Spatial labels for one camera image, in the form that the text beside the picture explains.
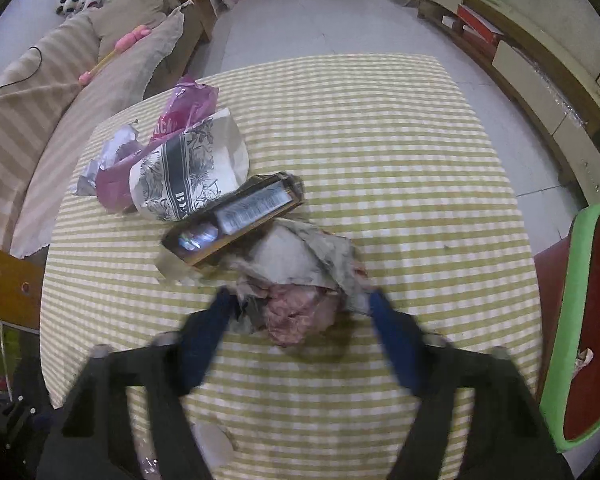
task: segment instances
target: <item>panda plush toy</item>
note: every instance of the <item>panda plush toy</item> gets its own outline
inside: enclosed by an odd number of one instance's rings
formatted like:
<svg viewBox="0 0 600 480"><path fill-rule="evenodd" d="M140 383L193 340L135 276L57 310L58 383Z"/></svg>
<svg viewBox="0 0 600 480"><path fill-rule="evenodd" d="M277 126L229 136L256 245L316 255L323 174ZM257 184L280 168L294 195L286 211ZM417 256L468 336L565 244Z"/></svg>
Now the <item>panda plush toy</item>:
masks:
<svg viewBox="0 0 600 480"><path fill-rule="evenodd" d="M60 0L56 14L70 18L83 9L100 8L101 6L102 0Z"/></svg>

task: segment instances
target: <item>cable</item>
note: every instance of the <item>cable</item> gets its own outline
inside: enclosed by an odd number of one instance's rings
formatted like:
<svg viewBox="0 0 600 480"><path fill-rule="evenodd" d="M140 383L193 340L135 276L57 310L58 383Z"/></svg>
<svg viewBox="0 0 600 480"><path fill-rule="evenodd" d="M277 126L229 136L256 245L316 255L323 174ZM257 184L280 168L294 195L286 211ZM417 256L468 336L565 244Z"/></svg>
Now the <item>cable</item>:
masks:
<svg viewBox="0 0 600 480"><path fill-rule="evenodd" d="M11 83L7 83L6 85L0 86L0 90L2 90L3 88L6 88L7 86L10 86L10 85L15 85L17 83L22 83L23 81L26 81L27 79L32 78L33 76L35 76L38 73L38 70L40 70L40 67L42 66L42 52L36 46L30 46L29 47L29 49L32 49L32 48L35 48L38 51L38 54L40 54L40 62L38 63L38 66L33 71L33 73L31 75L26 76L26 78L24 78L24 79L20 79L19 81L12 81Z"/></svg>
<svg viewBox="0 0 600 480"><path fill-rule="evenodd" d="M7 382L7 392L9 393L9 400L13 402L13 395L11 394L11 385L9 384L9 369L7 368L7 354L4 352L4 326L0 323L0 353L2 354L2 366L4 367L4 379Z"/></svg>

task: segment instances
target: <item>tiled floor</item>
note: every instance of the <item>tiled floor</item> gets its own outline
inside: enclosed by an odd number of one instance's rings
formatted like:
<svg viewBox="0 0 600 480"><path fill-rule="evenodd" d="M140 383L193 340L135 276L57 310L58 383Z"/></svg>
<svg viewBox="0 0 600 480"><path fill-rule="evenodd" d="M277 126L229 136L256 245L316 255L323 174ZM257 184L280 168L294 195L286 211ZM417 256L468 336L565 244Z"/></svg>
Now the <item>tiled floor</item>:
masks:
<svg viewBox="0 0 600 480"><path fill-rule="evenodd" d="M211 75L317 54L403 52L436 56L464 92L509 175L534 254L569 232L586 205L558 182L557 166L523 113L464 52L415 9L391 0L240 0L222 14L190 72Z"/></svg>

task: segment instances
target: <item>tablecloth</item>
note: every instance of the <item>tablecloth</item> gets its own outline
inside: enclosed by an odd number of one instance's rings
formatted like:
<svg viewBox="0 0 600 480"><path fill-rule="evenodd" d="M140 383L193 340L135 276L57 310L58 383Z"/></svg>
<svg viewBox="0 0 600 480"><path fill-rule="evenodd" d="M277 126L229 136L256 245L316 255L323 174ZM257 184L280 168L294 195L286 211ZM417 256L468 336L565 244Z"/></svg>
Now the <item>tablecloth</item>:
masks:
<svg viewBox="0 0 600 480"><path fill-rule="evenodd" d="M475 113L429 56L319 56L203 80L220 89L247 144L250 173L289 171L303 212L352 238L395 308L457 346L506 346L533 387L541 351L538 284L510 183ZM100 124L74 180L122 124L146 141L168 92ZM95 344L146 345L206 308L221 276L165 285L154 256L167 226L107 215L67 193L46 263L42 367L58 406ZM134 423L148 427L142 392ZM184 399L192 420L218 424L236 450L215 478L380 479L418 403L402 391L369 319L341 319L306 347L227 334L206 383ZM472 391L459 392L441 478L458 471Z"/></svg>

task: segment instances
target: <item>floral paper bag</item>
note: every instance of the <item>floral paper bag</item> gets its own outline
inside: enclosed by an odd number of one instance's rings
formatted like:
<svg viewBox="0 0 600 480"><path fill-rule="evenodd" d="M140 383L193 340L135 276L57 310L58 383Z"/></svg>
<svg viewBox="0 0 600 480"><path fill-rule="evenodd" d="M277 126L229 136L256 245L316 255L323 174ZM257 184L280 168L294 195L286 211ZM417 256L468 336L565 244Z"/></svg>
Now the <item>floral paper bag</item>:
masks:
<svg viewBox="0 0 600 480"><path fill-rule="evenodd" d="M147 218L181 220L235 191L248 169L244 139L224 108L136 163L129 174L131 197Z"/></svg>

